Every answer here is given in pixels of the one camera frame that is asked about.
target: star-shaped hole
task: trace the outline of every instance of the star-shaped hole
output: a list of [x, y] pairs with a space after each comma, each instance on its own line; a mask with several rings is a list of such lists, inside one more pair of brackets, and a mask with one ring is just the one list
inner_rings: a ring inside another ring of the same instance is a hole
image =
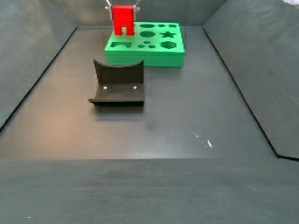
[[165, 32], [165, 33], [160, 33], [160, 34], [162, 34], [162, 38], [173, 38], [173, 35], [175, 35], [175, 33], [171, 33], [171, 32]]

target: black plastic part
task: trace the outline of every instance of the black plastic part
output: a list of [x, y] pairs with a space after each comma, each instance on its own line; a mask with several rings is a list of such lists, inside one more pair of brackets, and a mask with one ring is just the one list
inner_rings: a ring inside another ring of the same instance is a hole
[[144, 62], [130, 66], [108, 66], [93, 60], [97, 73], [97, 92], [93, 104], [140, 103], [144, 94]]

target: shape sorter board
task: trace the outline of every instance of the shape sorter board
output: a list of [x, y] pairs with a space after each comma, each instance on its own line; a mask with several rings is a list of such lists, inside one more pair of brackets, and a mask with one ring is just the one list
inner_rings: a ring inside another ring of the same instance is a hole
[[144, 61], [149, 67], [181, 67], [184, 48], [176, 23], [134, 22], [134, 35], [112, 33], [105, 47], [106, 63], [113, 66]]

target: gray wall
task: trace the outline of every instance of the gray wall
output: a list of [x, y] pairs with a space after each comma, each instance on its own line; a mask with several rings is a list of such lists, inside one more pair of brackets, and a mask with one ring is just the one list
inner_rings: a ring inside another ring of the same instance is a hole
[[0, 128], [76, 28], [46, 0], [0, 0]]
[[204, 30], [276, 153], [299, 158], [299, 10], [228, 0]]
[[[110, 25], [105, 0], [52, 0], [78, 25]], [[137, 14], [140, 21], [179, 22], [203, 25], [227, 0], [144, 0]], [[112, 4], [133, 4], [134, 0], [110, 0]]]

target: red block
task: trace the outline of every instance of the red block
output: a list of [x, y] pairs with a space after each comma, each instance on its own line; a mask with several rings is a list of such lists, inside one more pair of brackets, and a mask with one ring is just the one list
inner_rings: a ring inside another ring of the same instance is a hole
[[114, 35], [122, 35], [121, 27], [125, 27], [125, 35], [134, 35], [134, 7], [112, 5], [112, 19]]

